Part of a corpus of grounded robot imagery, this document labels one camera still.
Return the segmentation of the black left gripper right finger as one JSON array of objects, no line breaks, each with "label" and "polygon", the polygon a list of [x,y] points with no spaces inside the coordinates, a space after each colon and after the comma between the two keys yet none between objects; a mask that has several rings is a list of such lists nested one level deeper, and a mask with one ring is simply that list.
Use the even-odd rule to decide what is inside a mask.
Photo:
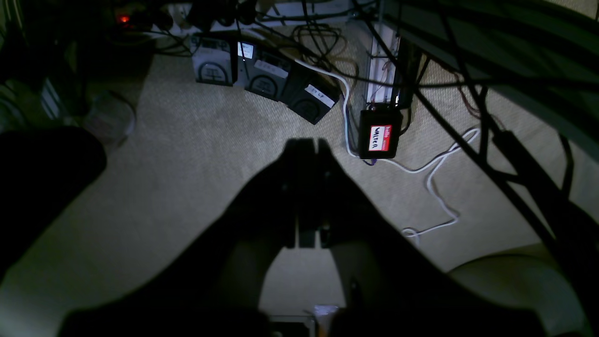
[{"label": "black left gripper right finger", "polygon": [[323,139],[324,245],[346,307],[330,337],[544,337],[537,314],[476,296],[428,260],[377,211]]}]

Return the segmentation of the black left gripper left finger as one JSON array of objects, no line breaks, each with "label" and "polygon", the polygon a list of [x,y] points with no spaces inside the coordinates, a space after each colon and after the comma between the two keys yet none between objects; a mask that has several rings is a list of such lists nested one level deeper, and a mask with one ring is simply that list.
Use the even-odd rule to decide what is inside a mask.
[{"label": "black left gripper left finger", "polygon": [[258,305],[264,279],[294,241],[298,175],[312,139],[282,154],[241,189],[222,215],[150,281],[118,300],[70,313],[63,337],[269,337]]}]

